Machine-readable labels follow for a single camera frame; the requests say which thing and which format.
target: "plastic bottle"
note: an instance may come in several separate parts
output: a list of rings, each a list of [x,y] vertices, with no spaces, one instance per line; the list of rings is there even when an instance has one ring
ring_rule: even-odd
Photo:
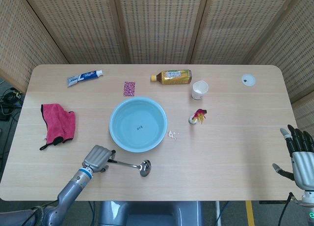
[[[164,70],[151,76],[151,81],[159,81],[163,85],[189,84],[192,80],[190,70]]]

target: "spoon handle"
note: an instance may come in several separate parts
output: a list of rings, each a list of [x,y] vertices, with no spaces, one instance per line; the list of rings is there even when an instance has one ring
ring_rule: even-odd
[[[136,166],[136,165],[131,165],[131,164],[124,163],[124,162],[121,162],[121,161],[115,161],[115,160],[109,159],[108,162],[109,163],[118,164],[118,165],[122,165],[122,166],[129,166],[129,167],[133,167],[133,168],[137,168],[138,169],[138,166]]]

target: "yellow stripe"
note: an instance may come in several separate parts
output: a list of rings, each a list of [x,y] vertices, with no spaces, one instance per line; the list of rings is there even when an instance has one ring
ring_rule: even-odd
[[[246,200],[245,206],[246,206],[246,214],[247,214],[247,223],[249,226],[255,226],[253,209],[252,209],[252,202],[250,200]]]

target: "red towel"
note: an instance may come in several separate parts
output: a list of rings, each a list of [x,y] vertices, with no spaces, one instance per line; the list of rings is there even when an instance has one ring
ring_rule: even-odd
[[[41,113],[47,126],[47,143],[40,150],[44,150],[51,144],[57,145],[74,138],[74,112],[65,111],[59,104],[43,104]]]

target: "light blue basin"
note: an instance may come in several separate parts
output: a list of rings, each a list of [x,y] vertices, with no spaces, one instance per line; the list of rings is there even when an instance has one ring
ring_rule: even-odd
[[[168,127],[163,108],[147,97],[134,97],[120,103],[110,117],[109,130],[115,143],[130,152],[153,149]]]

